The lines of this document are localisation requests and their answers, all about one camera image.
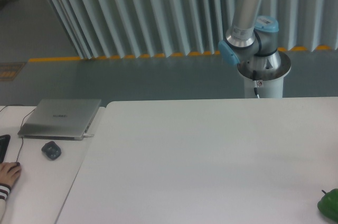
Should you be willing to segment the striped sleeve forearm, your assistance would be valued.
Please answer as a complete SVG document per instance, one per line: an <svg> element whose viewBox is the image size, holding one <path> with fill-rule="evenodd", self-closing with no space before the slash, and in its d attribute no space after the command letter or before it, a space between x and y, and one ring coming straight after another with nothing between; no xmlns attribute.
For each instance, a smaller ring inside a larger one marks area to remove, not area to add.
<svg viewBox="0 0 338 224"><path fill-rule="evenodd" d="M11 187L9 185L1 183L0 185L0 219L2 220L3 215L6 210L6 199L11 192Z"/></svg>

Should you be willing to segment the person's hand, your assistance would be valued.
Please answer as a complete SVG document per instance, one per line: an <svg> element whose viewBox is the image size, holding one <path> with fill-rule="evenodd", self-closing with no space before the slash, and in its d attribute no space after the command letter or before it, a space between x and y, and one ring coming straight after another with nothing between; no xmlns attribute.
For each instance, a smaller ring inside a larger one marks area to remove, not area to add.
<svg viewBox="0 0 338 224"><path fill-rule="evenodd" d="M16 167L17 162L3 162L1 163L1 177L0 181L3 184L9 185L11 188L21 175L21 166Z"/></svg>

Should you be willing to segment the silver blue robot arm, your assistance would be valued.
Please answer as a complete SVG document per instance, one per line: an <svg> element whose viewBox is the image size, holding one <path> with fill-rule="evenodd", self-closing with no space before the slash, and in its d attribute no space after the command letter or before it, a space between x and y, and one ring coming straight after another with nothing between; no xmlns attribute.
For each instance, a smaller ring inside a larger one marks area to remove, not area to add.
<svg viewBox="0 0 338 224"><path fill-rule="evenodd" d="M279 48L321 45L337 49L337 0L236 0L219 51L244 77L274 80L290 71Z"/></svg>

